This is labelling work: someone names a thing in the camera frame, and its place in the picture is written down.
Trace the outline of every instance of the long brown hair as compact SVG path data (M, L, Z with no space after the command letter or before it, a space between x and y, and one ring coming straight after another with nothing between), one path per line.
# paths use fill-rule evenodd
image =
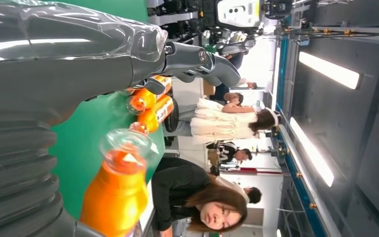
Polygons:
M274 116L268 110L261 110L256 113L257 120L249 124L249 128L257 133L259 130L268 130L275 125ZM281 123L281 117L278 117L278 123Z
M213 230L208 228L200 219L200 212L194 211L191 215L191 223L188 230L195 232L228 232L240 227L248 216L248 209L245 198L233 189L220 186L216 183L215 177L209 175L211 183L209 183L202 191L188 198L186 207L195 207L196 205L204 205L209 202L220 202L230 207L228 211L237 212L240 214L240 220L233 226Z

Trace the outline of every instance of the person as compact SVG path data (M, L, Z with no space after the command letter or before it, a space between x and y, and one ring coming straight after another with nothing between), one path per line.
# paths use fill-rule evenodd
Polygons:
M217 176L216 182L219 185L222 185L224 187L231 188L238 193L242 194L242 196L245 198L246 203L258 203L261 201L262 193L261 191L256 187L247 187L242 188L240 185L238 185L235 182L231 182L223 177Z
M252 160L252 153L249 149L240 150L233 142L219 142L218 144L207 145L208 149L219 150L219 161L230 162L233 158L238 161Z
M255 82L248 82L248 81L246 81L245 78L242 78L239 82L243 82L242 84L245 84L245 83L248 84L248 88L250 88L250 89L258 88L258 86ZM230 88L225 86L222 83L219 86L216 86L216 90L214 92L214 95L210 95L209 99L214 100L214 101L219 102L219 103L224 105L224 104L226 104L226 102L229 102L231 98L234 98L236 96L242 97L242 101L243 101L243 95L242 94L231 93Z
M233 54L229 54L229 55L226 55L225 58L233 64L233 66L236 68L236 69L239 69L241 66L242 66L242 61L243 61L243 57L245 55L247 55L249 53L249 51L245 51L245 52L239 52L239 53L233 53Z
M181 158L162 158L152 177L152 197L161 237L172 236L174 220L190 217L189 231L223 233L240 227L247 217L240 193Z
M253 107L229 103L225 106L206 99L196 105L179 108L179 121L174 132L163 129L164 136L192 136L194 144L253 138L259 130L267 130L281 123L279 112L265 108L258 112Z

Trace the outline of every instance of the white robot body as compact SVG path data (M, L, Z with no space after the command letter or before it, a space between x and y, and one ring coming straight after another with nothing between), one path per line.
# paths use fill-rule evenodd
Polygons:
M258 27L260 0L223 0L217 4L218 21L236 27Z

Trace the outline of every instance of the ceiling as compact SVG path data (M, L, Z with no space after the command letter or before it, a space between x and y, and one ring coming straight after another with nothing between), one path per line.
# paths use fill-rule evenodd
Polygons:
M379 0L312 7L303 17L315 24L379 26ZM286 71L293 71L292 93L285 93L283 109L300 122L335 175L329 188L308 169L342 235L378 236L379 44L315 39L299 50L365 75L359 89L351 90L301 63L295 66L297 55L291 56L287 67L294 66Z

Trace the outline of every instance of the orange bottle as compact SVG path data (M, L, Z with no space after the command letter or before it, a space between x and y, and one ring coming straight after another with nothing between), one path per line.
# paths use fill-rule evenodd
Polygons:
M100 144L105 158L85 192L80 221L107 237L133 231L148 202L144 158L157 155L153 145L149 137L127 129L106 135Z
M171 77L154 76L154 78L165 86L165 91L160 95L155 95L148 91L146 88L136 90L133 96L129 98L127 103L128 110L130 112L134 114L141 114L144 110L152 108L158 99L161 98L164 94L168 93L168 91L171 89Z
M164 95L151 109L145 110L137 116L137 123L145 127L148 132L154 132L173 110L174 102L172 98Z

